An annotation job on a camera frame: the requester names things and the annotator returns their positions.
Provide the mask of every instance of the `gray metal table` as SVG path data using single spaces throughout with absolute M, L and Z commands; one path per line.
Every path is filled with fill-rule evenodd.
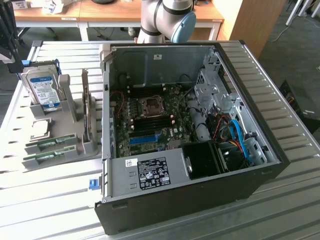
M 81 69 L 88 68 L 101 116 L 100 43 L 44 42 L 28 58 L 57 57 L 62 73 L 71 76 L 74 98 L 81 97 Z M 23 172 L 22 137 L 33 117 L 19 83 L 0 130 L 0 239 L 320 239 L 319 146 L 246 46 L 220 43 L 291 160 L 275 180 L 246 200 L 106 236 L 89 206 L 97 196 L 87 193 L 89 179 L 101 173 L 100 159 Z

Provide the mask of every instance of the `hard drive label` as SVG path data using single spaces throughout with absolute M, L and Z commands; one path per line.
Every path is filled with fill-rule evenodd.
M 141 190 L 170 184 L 170 176 L 165 157 L 138 161 L 138 173 Z
M 30 83 L 39 103 L 45 108 L 59 106 L 60 100 L 57 91 L 53 89 L 54 81 L 50 76 L 31 78 Z

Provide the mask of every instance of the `green circuit board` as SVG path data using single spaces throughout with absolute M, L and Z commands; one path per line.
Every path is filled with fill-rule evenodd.
M 174 123 L 170 127 L 163 127 L 160 129 L 154 129 L 155 135 L 157 135 L 157 141 L 130 144 L 130 133 L 134 130 L 131 128 L 132 111 L 130 111 L 130 105 L 132 101 L 138 101 L 138 118 L 143 114 L 143 107 L 141 99 L 132 98 L 128 95 L 124 95 L 124 103 L 120 112 L 120 116 L 117 117 L 119 105 L 122 103 L 122 97 L 120 94 L 116 99 L 117 106 L 114 109 L 114 116 L 116 118 L 116 157 L 128 157 L 145 153 L 159 152 L 163 150 L 178 148 L 181 144 L 191 142 L 190 131 L 192 129 L 192 120 L 187 112 L 180 111 L 184 123 L 182 123 L 179 116 L 179 100 L 185 94 L 186 90 L 181 86 L 173 85 L 167 86 L 166 91 L 161 96 L 152 96 L 160 99 L 163 103 L 163 115 L 170 116 Z

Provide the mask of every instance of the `blue pcie slot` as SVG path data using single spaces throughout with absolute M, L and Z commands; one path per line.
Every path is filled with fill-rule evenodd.
M 130 139 L 130 144 L 144 144 L 150 142 L 157 142 L 157 136 L 144 136 Z

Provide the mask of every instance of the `motherboard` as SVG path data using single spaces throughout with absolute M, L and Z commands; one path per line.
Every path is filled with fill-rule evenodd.
M 191 142 L 194 126 L 186 92 L 178 84 L 114 91 L 110 106 L 116 126 L 116 157 L 171 150 Z

